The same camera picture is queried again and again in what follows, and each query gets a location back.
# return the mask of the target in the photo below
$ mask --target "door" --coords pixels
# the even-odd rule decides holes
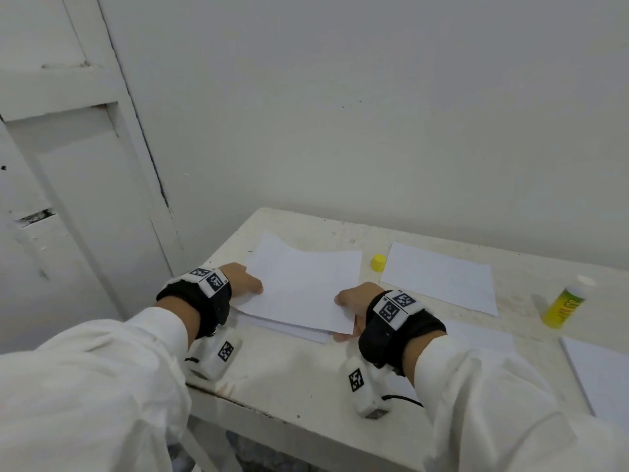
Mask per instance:
[[[0,1],[0,352],[127,319],[185,266],[97,0]]]

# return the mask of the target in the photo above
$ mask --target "table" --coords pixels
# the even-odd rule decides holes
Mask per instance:
[[[627,271],[269,208],[244,222],[211,256],[211,264],[244,262],[265,230],[304,251],[361,250],[360,282],[379,282],[381,274],[372,271],[369,262],[376,253],[387,255],[392,242],[491,264],[497,318],[419,297],[439,318],[513,334],[518,353],[546,378],[567,412],[589,410],[559,344],[560,335],[629,354],[623,297],[629,291]],[[563,330],[547,328],[540,310],[577,274],[597,279],[599,288]],[[192,416],[329,471],[423,469],[432,431],[422,408],[396,402],[378,421],[361,419],[352,410],[339,367],[356,350],[355,342],[330,340],[321,345],[249,324],[237,327],[244,345],[224,377],[216,383],[187,379]]]

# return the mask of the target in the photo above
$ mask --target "white lab coat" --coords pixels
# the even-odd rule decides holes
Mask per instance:
[[[190,411],[179,366],[186,350],[183,323],[153,307],[0,356],[2,470],[170,472],[166,444]],[[441,337],[415,378],[435,427],[429,468],[629,471],[627,437],[593,417],[564,415],[522,359],[461,354]]]

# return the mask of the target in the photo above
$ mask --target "cable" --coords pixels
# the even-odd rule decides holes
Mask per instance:
[[[397,396],[395,394],[387,394],[385,396],[382,396],[383,401],[388,401],[389,399],[402,399],[405,401],[412,402],[413,404],[417,404],[418,406],[424,407],[424,404],[420,403],[419,401],[416,401],[415,399],[407,398],[406,396]]]

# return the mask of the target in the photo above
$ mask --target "yellow glue stick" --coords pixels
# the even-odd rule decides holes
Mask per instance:
[[[550,328],[559,329],[570,318],[574,310],[586,301],[596,282],[587,276],[579,275],[577,281],[568,285],[542,317],[542,322]]]

